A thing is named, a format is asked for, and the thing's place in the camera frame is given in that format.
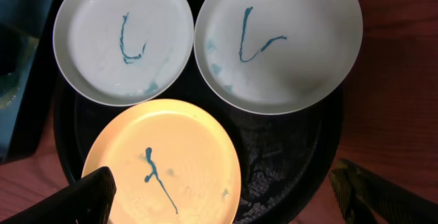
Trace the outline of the yellow plate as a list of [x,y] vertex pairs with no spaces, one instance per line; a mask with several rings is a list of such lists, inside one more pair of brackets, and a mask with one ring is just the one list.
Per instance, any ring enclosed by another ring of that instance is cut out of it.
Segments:
[[82,173],[106,166],[116,194],[110,223],[234,221],[240,163],[217,120],[176,99],[135,105],[112,119],[88,152]]

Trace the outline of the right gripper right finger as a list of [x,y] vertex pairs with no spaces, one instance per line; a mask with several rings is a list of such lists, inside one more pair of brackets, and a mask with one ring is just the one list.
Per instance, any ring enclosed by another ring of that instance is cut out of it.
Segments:
[[436,223],[437,204],[341,159],[328,174],[346,223]]

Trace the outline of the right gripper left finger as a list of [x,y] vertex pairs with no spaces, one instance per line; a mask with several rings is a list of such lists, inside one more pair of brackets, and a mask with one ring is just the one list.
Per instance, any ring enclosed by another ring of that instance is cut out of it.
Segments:
[[102,166],[1,224],[107,224],[115,194],[112,172]]

